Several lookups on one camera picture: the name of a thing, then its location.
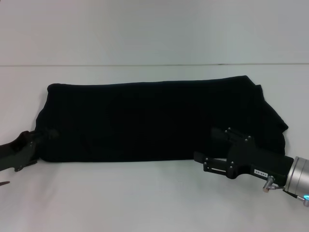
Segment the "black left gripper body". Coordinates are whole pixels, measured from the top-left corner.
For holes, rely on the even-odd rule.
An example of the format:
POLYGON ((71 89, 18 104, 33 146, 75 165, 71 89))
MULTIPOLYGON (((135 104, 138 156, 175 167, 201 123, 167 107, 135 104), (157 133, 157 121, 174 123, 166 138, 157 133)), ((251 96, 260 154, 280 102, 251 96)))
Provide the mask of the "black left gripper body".
POLYGON ((36 164, 34 131, 22 132, 14 141, 0 146, 0 170, 14 168, 15 172, 36 164))

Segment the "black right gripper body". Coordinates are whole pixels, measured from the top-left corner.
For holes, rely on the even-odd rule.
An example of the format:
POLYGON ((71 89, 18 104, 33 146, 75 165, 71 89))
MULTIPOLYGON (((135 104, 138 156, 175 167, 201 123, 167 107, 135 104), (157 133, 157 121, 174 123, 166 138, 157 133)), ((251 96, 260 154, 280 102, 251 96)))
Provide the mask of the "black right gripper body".
POLYGON ((251 138, 230 138, 229 149, 226 158, 226 176, 235 179, 242 174, 250 174, 267 180, 269 176, 274 178, 274 184, 285 186, 288 173, 294 159, 256 146, 251 138))

